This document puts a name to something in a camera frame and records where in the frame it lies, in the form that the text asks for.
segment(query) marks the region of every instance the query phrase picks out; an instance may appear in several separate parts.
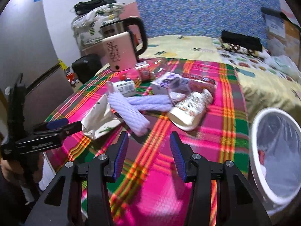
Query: white round container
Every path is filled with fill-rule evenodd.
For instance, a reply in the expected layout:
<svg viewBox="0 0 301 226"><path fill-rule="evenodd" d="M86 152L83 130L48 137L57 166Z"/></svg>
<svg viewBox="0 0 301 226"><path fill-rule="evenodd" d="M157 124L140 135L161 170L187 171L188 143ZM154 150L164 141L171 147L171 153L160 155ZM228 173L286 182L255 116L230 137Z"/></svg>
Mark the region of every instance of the white round container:
<svg viewBox="0 0 301 226"><path fill-rule="evenodd" d="M269 141L267 141L269 139L268 136L271 137L271 144L269 144ZM297 195L299 189L301 188L301 170L298 174L296 174L296 177L289 176L289 178L291 178L294 182L289 181L290 179L287 179L287 173L294 171L293 169L289 169L289 167L291 168L291 166L293 166L293 163L298 167L301 164L298 159L292 159L292 164L290 164L290 166L287 166L287 164L290 162L290 160L288 159L290 150L301 150L301 128L288 113L276 108L266 108L264 110L261 110L256 115L251 128L250 139L249 156L253 178L258 190L264 198L265 202L263 203L263 205L265 209L267 210L269 216L273 216L275 213L279 213L281 210L283 210ZM277 167L267 167L267 176L274 174L274 178L271 178L270 176L269 179L267 179L267 177L264 177L264 174L261 170L258 149L262 150L262 146L264 146L264 149L269 149L269 145L270 147L272 147L273 151L277 151L278 149L278 152L274 152L275 161L273 161L273 156L271 155L271 151L269 151L269 164L276 164ZM286 151L288 150L288 153L283 152L282 155L281 149L284 145L287 145ZM289 188L289 192L285 191L286 188L285 186L283 186L283 184L286 182L282 182L281 179L283 179L283 181L286 180L286 182L288 183L287 188ZM278 190L278 192L273 191L271 189L271 185L274 188L282 188L282 191L279 192L279 189L276 189Z"/></svg>

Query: blue headboard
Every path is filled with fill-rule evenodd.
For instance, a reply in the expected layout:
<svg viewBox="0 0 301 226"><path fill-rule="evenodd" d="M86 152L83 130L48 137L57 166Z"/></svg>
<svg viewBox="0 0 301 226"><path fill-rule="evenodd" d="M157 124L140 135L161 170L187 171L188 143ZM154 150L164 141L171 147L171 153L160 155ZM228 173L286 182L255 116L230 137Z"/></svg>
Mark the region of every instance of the blue headboard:
<svg viewBox="0 0 301 226"><path fill-rule="evenodd" d="M136 0L149 38L161 35L220 37L222 30L267 35L261 7L280 9L279 0Z"/></svg>

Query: black bag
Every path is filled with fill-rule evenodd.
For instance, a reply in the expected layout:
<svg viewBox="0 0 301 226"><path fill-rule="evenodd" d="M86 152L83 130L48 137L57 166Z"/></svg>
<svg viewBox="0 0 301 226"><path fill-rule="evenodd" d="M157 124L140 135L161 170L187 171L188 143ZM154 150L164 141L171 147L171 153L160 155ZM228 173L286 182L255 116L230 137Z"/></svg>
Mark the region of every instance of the black bag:
<svg viewBox="0 0 301 226"><path fill-rule="evenodd" d="M72 63L72 69L77 74L78 79L85 84L102 68L97 54L88 54Z"/></svg>
<svg viewBox="0 0 301 226"><path fill-rule="evenodd" d="M89 13L94 8L115 2L115 0L91 0L88 2L79 2L74 5L74 9L77 15L83 15Z"/></svg>

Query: plastic bag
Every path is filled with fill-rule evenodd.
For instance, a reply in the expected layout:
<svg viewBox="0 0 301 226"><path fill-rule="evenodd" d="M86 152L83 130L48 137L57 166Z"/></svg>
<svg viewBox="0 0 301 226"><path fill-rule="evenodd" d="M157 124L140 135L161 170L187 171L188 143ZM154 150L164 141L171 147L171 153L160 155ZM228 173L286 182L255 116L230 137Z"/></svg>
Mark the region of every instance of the plastic bag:
<svg viewBox="0 0 301 226"><path fill-rule="evenodd" d="M295 63L287 56L272 56L265 59L265 63L273 68L287 74L295 81L301 81L301 72Z"/></svg>
<svg viewBox="0 0 301 226"><path fill-rule="evenodd" d="M257 148L265 154L265 180L280 197L290 196L301 184L301 140L284 117L266 115L258 126Z"/></svg>

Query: cardboard box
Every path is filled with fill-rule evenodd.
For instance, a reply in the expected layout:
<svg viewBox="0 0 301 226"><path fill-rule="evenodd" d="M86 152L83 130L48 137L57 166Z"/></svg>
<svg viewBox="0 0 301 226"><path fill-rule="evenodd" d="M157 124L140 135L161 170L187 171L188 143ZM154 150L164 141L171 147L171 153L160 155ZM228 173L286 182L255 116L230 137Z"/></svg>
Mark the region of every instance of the cardboard box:
<svg viewBox="0 0 301 226"><path fill-rule="evenodd" d="M153 81L150 86L153 89L154 94L168 94L167 88L171 81L177 77L180 77L179 74L166 72L163 76L159 77Z"/></svg>

